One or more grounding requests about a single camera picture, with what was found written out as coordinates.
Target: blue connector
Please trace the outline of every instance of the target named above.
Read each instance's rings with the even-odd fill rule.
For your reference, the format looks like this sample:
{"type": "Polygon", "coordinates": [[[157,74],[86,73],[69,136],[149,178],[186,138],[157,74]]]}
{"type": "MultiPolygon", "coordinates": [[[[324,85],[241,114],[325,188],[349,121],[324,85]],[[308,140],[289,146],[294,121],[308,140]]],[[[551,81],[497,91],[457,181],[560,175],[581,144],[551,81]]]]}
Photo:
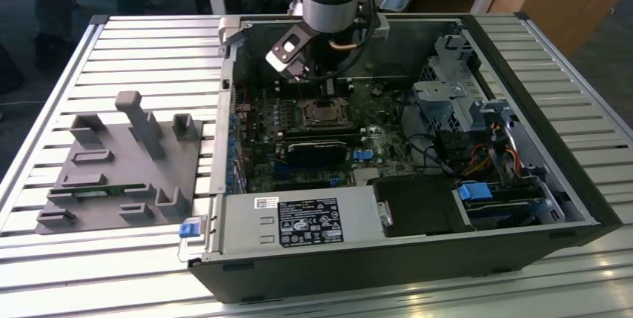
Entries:
{"type": "Polygon", "coordinates": [[[457,189],[463,201],[477,201],[493,198],[491,188],[485,182],[469,182],[457,189]]]}
{"type": "Polygon", "coordinates": [[[194,238],[201,235],[201,224],[199,223],[182,223],[181,232],[178,233],[181,238],[194,238]]]}
{"type": "Polygon", "coordinates": [[[358,161],[372,160],[374,157],[374,150],[354,150],[353,159],[358,161]]]}

